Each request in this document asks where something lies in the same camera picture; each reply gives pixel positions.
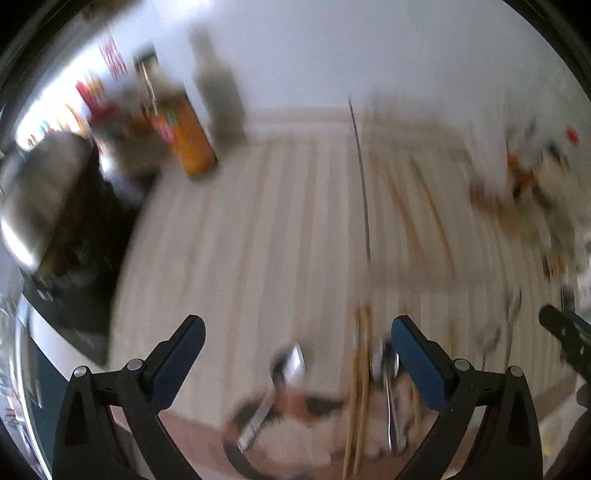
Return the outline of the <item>steel spoon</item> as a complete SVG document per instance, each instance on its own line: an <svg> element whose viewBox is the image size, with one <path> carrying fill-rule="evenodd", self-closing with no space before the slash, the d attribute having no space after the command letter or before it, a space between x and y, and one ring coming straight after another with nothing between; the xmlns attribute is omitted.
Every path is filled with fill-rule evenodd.
<svg viewBox="0 0 591 480"><path fill-rule="evenodd" d="M392 342L384 338L374 347L370 374L374 382L383 388L386 396L387 439L393 454L404 450L407 445L405 435L400 429L396 406L394 406L393 381L398 376L399 367L399 356L394 352Z"/></svg>
<svg viewBox="0 0 591 480"><path fill-rule="evenodd" d="M266 393L256 412L253 413L252 418L240 432L236 441L236 446L240 452L245 452L256 440L256 435L263 426L267 415L270 414L271 408L273 408L276 395L284 387L293 386L300 382L304 378L305 370L307 370L307 367L305 367L304 352L300 343L287 346L274 357L270 365L270 378L271 382L273 382L273 389Z"/></svg>
<svg viewBox="0 0 591 480"><path fill-rule="evenodd" d="M477 334L477 347L486 361L498 348L502 333L502 326L498 323L490 323L483 327Z"/></svg>
<svg viewBox="0 0 591 480"><path fill-rule="evenodd" d="M507 297L505 369L509 367L511 359L514 330L521 313L522 299L521 287L514 289Z"/></svg>

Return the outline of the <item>black gas stove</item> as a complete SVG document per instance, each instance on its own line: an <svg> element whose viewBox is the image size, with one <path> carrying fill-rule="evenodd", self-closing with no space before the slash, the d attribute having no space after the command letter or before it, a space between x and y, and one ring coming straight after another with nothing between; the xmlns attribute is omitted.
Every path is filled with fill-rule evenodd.
<svg viewBox="0 0 591 480"><path fill-rule="evenodd" d="M90 164L66 197L46 266L24 283L33 309L72 347L103 366L111 304L155 173L104 176Z"/></svg>

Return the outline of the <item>clear plastic organizer bin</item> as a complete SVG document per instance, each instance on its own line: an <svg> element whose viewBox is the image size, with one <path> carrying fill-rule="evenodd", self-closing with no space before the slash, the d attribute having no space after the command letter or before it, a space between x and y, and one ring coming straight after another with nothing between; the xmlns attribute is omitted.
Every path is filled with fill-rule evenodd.
<svg viewBox="0 0 591 480"><path fill-rule="evenodd" d="M367 276L381 288L469 289L492 282L498 272L487 236L468 199L470 162L459 129L432 101L374 93L349 102L353 159L360 180ZM387 165L414 220L427 265L417 262L401 215L370 153ZM410 165L414 157L431 189L456 265L442 247L429 205Z"/></svg>

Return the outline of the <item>striped cat table cloth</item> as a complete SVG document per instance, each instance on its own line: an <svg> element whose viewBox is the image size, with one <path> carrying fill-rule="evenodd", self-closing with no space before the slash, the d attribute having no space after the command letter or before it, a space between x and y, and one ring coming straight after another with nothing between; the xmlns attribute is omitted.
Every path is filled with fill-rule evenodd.
<svg viewBox="0 0 591 480"><path fill-rule="evenodd" d="M367 276L360 180L346 118L266 125L228 152L219 169L190 180L164 164L142 207L116 290L110 363L144 357L195 314L206 340L161 421L205 479L337 479L349 416L353 311L372 308L372 350L398 315L453 357L505 370L507 297L522 288L509 365L527 377L551 466L580 416L579 380L539 309L583 306L590 275L590 183L546 151L537 182L514 205L468 199L490 244L495 279L469 289L381 288ZM483 361L476 337L502 326ZM267 392L270 365L294 343L304 378L284 387L245 452L240 432ZM410 451L387 452L385 396L370 379L360 478L397 474Z"/></svg>

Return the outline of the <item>clear plastic bag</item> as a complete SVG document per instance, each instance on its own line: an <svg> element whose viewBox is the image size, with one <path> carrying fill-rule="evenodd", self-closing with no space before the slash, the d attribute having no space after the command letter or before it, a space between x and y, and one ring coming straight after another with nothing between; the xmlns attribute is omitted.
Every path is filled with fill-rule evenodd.
<svg viewBox="0 0 591 480"><path fill-rule="evenodd" d="M472 192L491 208L506 204L511 196L507 115L506 88L494 86L469 106L462 129L474 172Z"/></svg>

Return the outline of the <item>steel wok lid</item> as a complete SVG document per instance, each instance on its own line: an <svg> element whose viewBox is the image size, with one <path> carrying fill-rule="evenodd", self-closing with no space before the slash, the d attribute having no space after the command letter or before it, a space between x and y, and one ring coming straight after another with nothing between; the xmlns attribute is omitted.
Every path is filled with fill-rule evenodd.
<svg viewBox="0 0 591 480"><path fill-rule="evenodd" d="M18 267L36 272L68 197L98 149L88 138L53 132L24 155L1 197L1 237Z"/></svg>

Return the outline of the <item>soy sauce bottle orange label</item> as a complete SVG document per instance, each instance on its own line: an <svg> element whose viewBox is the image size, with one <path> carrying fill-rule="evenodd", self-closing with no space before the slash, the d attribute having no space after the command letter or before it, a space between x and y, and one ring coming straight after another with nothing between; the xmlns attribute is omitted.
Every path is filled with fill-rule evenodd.
<svg viewBox="0 0 591 480"><path fill-rule="evenodd" d="M183 84L166 73L153 46L138 52L134 67L143 89L147 117L185 174L197 178L211 172L217 157Z"/></svg>

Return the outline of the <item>colourful wall stickers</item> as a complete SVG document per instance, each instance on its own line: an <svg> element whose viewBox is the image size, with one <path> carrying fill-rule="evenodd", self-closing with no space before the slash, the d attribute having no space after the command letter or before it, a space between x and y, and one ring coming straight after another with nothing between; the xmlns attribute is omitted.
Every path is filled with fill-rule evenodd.
<svg viewBox="0 0 591 480"><path fill-rule="evenodd" d="M85 46L35 94L17 123L18 146L29 150L52 131L85 133L91 113L82 91L100 107L135 108L138 94L131 57L112 35Z"/></svg>

